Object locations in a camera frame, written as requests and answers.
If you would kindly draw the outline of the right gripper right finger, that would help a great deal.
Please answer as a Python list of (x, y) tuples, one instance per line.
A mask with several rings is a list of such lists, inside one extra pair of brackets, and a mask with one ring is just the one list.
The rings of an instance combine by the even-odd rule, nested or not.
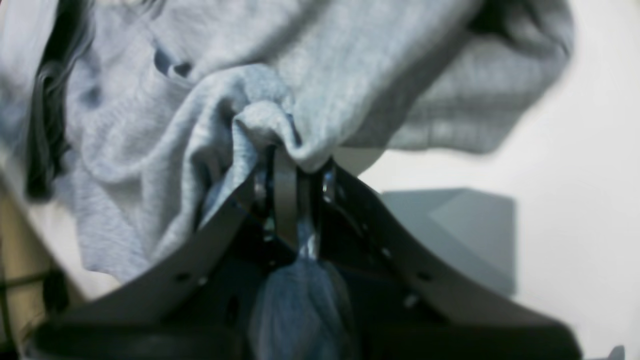
[(312, 175), (318, 257), (349, 292), (363, 360), (580, 360), (562, 322), (487, 289), (425, 248), (335, 162)]

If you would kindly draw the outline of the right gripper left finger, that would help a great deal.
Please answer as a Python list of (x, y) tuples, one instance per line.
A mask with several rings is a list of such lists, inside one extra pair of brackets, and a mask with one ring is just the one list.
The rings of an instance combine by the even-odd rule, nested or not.
[(30, 360), (249, 360), (262, 282), (298, 253), (297, 167), (270, 147), (192, 239), (114, 292), (34, 331)]

